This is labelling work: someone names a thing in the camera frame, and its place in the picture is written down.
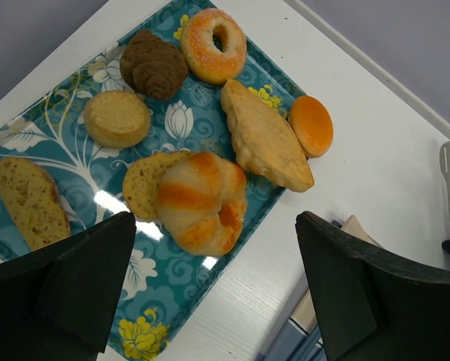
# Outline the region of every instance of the shortbread cookie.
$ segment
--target shortbread cookie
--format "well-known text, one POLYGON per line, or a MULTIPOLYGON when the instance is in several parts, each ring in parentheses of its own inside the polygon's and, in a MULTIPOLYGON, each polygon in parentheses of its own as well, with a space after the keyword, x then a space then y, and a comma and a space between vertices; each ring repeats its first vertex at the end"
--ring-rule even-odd
POLYGON ((150 111, 133 93, 111 90, 91 98, 84 107, 84 125, 103 147, 128 148, 150 131, 150 111))
POLYGON ((123 180, 123 197, 130 211, 142 220, 156 220, 156 200, 162 176, 167 169, 190 158, 192 154, 188 150, 159 152, 134 162, 123 180))

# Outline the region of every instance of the round bun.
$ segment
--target round bun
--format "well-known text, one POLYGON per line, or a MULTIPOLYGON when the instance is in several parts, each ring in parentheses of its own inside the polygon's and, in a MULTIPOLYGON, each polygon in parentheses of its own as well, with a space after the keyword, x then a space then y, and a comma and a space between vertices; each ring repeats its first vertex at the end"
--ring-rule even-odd
POLYGON ((103 147, 128 148, 146 137, 150 111, 136 95, 110 90, 91 98, 84 107, 84 125, 93 140, 103 147))
POLYGON ((290 109, 289 122, 307 157, 318 158, 329 150, 333 124, 329 112, 317 99, 297 98, 290 109))
POLYGON ((223 256, 242 232, 247 178, 233 162, 211 152, 192 155, 163 175, 157 213, 183 250, 223 256))
POLYGON ((222 10, 205 9, 183 27, 180 49, 190 70, 201 80, 221 85, 237 77, 247 59, 247 40, 239 25, 222 10), (219 50, 215 36, 221 44, 219 50))

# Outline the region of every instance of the round cookie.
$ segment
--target round cookie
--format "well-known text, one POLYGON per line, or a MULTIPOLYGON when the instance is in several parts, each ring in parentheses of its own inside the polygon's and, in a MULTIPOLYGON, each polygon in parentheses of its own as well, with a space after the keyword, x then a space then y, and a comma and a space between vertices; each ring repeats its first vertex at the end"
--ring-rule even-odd
POLYGON ((84 107, 84 125, 103 147, 132 147, 146 137, 150 124, 146 104, 136 94, 122 90, 99 93, 84 107))
POLYGON ((221 85, 236 78, 247 60, 247 39, 234 19, 222 10, 205 9, 183 27, 180 49, 190 70, 201 80, 221 85), (221 43, 219 50, 213 41, 221 43))
POLYGON ((156 220, 158 186, 165 171, 192 154, 189 150, 159 152, 135 161, 123 180, 123 197, 130 211, 141 220, 156 220))

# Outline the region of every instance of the white wall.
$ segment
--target white wall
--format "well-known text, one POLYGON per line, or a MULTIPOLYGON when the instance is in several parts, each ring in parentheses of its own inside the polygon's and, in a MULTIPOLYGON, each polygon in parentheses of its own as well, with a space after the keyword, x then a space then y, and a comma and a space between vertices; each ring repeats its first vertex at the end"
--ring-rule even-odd
POLYGON ((106 1, 0 0, 0 99, 106 1))
POLYGON ((286 2, 306 4, 450 123, 450 0, 286 2))

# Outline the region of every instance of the orange bun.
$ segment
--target orange bun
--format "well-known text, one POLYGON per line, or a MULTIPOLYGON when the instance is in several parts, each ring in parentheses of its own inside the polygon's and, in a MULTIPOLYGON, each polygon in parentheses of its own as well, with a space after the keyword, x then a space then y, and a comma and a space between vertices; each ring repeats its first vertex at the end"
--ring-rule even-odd
POLYGON ((300 96, 292 104, 289 122, 308 158, 323 156, 333 140, 329 112, 317 99, 300 96))

